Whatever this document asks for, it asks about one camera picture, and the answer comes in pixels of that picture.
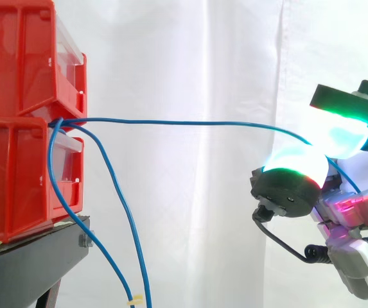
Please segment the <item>yellow cable tie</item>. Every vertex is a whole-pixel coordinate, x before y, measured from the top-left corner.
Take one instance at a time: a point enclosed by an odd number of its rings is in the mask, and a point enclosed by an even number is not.
[[[135,295],[132,300],[130,300],[127,305],[128,306],[132,306],[132,305],[141,305],[144,302],[144,297],[142,296],[142,294],[139,295]]]

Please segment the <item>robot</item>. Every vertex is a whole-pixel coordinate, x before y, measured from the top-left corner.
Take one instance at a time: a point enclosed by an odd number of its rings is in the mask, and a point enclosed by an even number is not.
[[[362,230],[368,230],[368,189],[360,191],[346,173],[362,167],[346,164],[347,159],[359,150],[368,151],[368,81],[362,81],[352,94],[318,85],[310,108],[354,122],[329,129],[334,121],[331,118],[319,127],[317,140],[310,141],[313,146],[283,149],[264,167],[254,170],[251,194],[259,203],[252,218],[265,235],[303,262],[334,265],[349,292],[368,300],[368,236],[361,236]],[[362,129],[353,130],[358,124]],[[331,136],[337,136],[335,147],[333,142],[325,142]],[[343,182],[353,184],[358,192],[349,191]],[[274,216],[308,214],[318,223],[326,245],[308,245],[305,256],[264,226]]]

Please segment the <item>green led light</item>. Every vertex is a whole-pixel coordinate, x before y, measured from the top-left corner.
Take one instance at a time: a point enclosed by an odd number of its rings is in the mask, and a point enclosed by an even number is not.
[[[319,187],[324,185],[328,174],[328,160],[313,146],[300,144],[281,149],[271,155],[263,172],[272,169],[290,169],[310,177]]]
[[[309,108],[305,136],[331,158],[355,155],[368,139],[368,124],[321,109]]]

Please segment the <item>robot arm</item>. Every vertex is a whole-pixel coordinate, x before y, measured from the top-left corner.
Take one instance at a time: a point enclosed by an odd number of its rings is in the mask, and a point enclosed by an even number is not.
[[[332,103],[336,93],[342,105]],[[352,106],[349,104],[351,98],[355,98],[355,102],[351,101]],[[344,115],[351,107],[352,114],[359,112],[357,118],[361,115],[361,119],[368,121],[368,81],[363,81],[359,90],[352,94],[319,86],[311,106]],[[362,150],[368,151],[368,138]],[[323,178],[323,186],[317,185],[313,176],[307,176],[302,170],[289,169],[287,160],[284,159],[282,164],[273,169],[265,166],[252,172],[251,193],[259,200],[253,220],[269,238],[303,262],[333,264],[349,292],[358,298],[368,299],[368,237],[362,238],[360,233],[361,230],[368,230],[368,189],[360,193],[341,190],[341,176],[331,164]],[[271,234],[263,225],[273,216],[294,218],[309,213],[318,223],[326,245],[308,245],[305,256]]]

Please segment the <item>stacked red bins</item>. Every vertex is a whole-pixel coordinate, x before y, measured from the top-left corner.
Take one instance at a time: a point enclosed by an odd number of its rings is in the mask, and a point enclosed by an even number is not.
[[[0,241],[66,217],[47,172],[48,122],[87,116],[86,57],[51,0],[0,0]],[[58,185],[82,210],[83,142],[59,133]]]

